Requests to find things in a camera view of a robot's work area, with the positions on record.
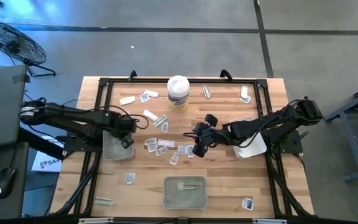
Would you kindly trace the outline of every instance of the plastic container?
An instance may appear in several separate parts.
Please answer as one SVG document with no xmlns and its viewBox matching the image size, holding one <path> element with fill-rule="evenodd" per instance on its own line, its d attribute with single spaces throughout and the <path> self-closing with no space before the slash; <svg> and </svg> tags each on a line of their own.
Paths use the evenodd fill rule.
<svg viewBox="0 0 358 224">
<path fill-rule="evenodd" d="M 108 131 L 103 131 L 103 158 L 105 160 L 122 161 L 132 159 L 134 156 L 134 145 L 126 149 L 118 138 L 112 137 Z"/>
<path fill-rule="evenodd" d="M 235 121 L 252 121 L 253 118 L 248 116 L 245 118 L 241 118 L 241 119 L 237 119 L 231 122 L 235 122 Z M 252 139 L 248 138 L 247 140 L 243 141 L 240 146 L 246 146 L 248 144 L 248 142 L 250 142 Z M 234 153 L 236 154 L 236 157 L 239 159 L 245 159 L 251 156 L 256 156 L 258 154 L 264 153 L 267 150 L 266 144 L 264 139 L 262 138 L 262 135 L 260 133 L 258 133 L 258 135 L 256 135 L 254 141 L 251 143 L 251 145 L 249 145 L 246 148 L 240 148 L 238 146 L 233 146 L 234 149 Z"/>
<path fill-rule="evenodd" d="M 167 177 L 164 180 L 165 209 L 205 209 L 208 206 L 204 177 Z"/>
<path fill-rule="evenodd" d="M 186 77 L 175 75 L 168 80 L 168 99 L 173 111 L 184 112 L 188 107 L 190 83 Z"/>
</svg>

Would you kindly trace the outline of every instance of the container label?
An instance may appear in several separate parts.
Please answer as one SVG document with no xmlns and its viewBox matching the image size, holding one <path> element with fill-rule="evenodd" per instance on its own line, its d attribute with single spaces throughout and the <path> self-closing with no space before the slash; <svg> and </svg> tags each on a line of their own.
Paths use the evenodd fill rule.
<svg viewBox="0 0 358 224">
<path fill-rule="evenodd" d="M 168 99 L 170 101 L 169 103 L 170 103 L 171 108 L 178 112 L 187 110 L 187 97 L 188 96 L 189 96 L 189 94 L 178 99 L 178 98 L 174 98 L 168 94 Z"/>
</svg>

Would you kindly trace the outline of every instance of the wooden table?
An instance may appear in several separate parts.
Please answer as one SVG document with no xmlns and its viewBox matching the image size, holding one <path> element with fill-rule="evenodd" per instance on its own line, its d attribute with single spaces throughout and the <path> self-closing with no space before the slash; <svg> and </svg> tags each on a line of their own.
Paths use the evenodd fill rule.
<svg viewBox="0 0 358 224">
<path fill-rule="evenodd" d="M 84 77 L 77 107 L 94 107 L 100 77 Z M 279 110 L 288 103 L 284 81 L 281 78 L 268 78 L 268 90 L 273 110 Z M 219 119 L 217 127 L 233 119 L 251 116 L 257 118 L 254 88 L 248 88 L 252 97 L 249 104 L 240 101 L 241 85 L 210 84 L 212 98 L 205 99 L 202 84 L 190 84 L 189 108 L 184 113 L 175 113 L 168 107 L 166 83 L 115 83 L 112 89 L 111 105 L 119 105 L 119 99 L 135 96 L 136 102 L 122 106 L 131 114 L 142 114 L 149 110 L 161 116 L 168 116 L 168 134 L 161 128 L 154 128 L 152 122 L 146 130 L 138 129 L 134 134 L 135 158 L 130 161 L 111 162 L 101 159 L 95 197 L 113 200 L 111 207 L 93 205 L 92 216 L 102 217 L 191 217 L 191 218 L 268 218 L 273 217 L 272 198 L 264 155 L 239 160 L 231 146 L 218 146 L 210 149 L 204 158 L 187 158 L 180 155 L 176 166 L 169 160 L 177 148 L 157 157 L 148 153 L 144 141 L 149 138 L 175 140 L 176 146 L 194 144 L 182 133 L 191 131 L 197 122 L 203 121 L 207 113 Z M 139 95 L 144 90 L 160 93 L 158 98 L 141 103 Z M 104 92 L 101 102 L 104 103 Z M 139 125 L 145 125 L 142 119 Z M 51 211 L 61 208 L 75 190 L 80 179 L 84 153 L 76 152 L 63 161 L 58 178 Z M 294 196 L 310 213 L 313 207 L 308 190 L 305 172 L 299 159 L 284 154 L 283 165 L 287 184 Z M 135 182 L 127 185 L 125 173 L 136 173 Z M 205 210 L 166 210 L 162 207 L 163 181 L 168 176 L 200 175 L 208 185 L 208 207 Z M 81 210 L 85 207 L 88 187 L 84 191 Z M 277 190 L 280 208 L 284 212 L 281 190 Z M 241 207 L 244 197 L 255 200 L 254 211 Z"/>
</svg>

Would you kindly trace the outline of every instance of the concrete floor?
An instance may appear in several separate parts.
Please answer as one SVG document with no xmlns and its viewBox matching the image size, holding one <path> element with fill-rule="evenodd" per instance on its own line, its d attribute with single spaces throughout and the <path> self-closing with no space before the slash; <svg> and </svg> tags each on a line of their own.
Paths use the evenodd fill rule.
<svg viewBox="0 0 358 224">
<path fill-rule="evenodd" d="M 260 0 L 260 7 L 266 29 L 358 30 L 358 1 Z M 258 28 L 252 0 L 5 0 L 0 21 L 88 27 Z M 259 34 L 24 32 L 45 49 L 44 65 L 58 72 L 56 77 L 33 78 L 26 86 L 29 95 L 57 103 L 77 98 L 85 75 L 129 75 L 134 69 L 141 76 L 215 77 L 225 68 L 234 77 L 267 76 Z M 308 95 L 327 115 L 358 91 L 358 35 L 267 35 L 267 45 L 274 77 L 284 78 L 290 100 Z M 0 65 L 12 65 L 1 52 Z M 303 139 L 303 148 L 316 214 L 358 221 L 358 181 L 342 181 L 343 175 L 357 169 L 341 124 L 320 122 L 300 129 L 310 132 Z M 63 134 L 49 127 L 39 130 Z M 24 212 L 42 215 L 40 207 L 46 207 L 51 187 L 34 191 L 26 192 Z M 29 199 L 39 194 L 45 194 L 44 203 Z M 37 204 L 42 206 L 32 210 Z"/>
</svg>

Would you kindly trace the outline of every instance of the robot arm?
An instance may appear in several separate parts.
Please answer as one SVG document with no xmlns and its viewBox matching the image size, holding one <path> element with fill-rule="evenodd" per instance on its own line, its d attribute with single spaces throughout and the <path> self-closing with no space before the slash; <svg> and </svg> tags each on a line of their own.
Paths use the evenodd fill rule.
<svg viewBox="0 0 358 224">
<path fill-rule="evenodd" d="M 43 100 L 26 101 L 19 114 L 24 124 L 47 124 L 75 133 L 85 143 L 102 143 L 103 130 L 121 140 L 124 148 L 134 143 L 137 119 L 128 114 L 104 110 L 80 110 Z"/>
<path fill-rule="evenodd" d="M 285 138 L 297 127 L 314 125 L 323 118 L 319 108 L 313 100 L 293 100 L 283 109 L 263 116 L 252 121 L 235 121 L 222 125 L 222 129 L 212 128 L 218 123 L 218 119 L 207 114 L 206 123 L 198 123 L 192 133 L 185 133 L 185 136 L 195 138 L 196 145 L 193 148 L 194 154 L 204 157 L 209 147 L 216 147 L 217 144 L 225 144 L 239 147 L 248 138 L 255 138 L 256 134 L 266 130 L 270 142 Z"/>
</svg>

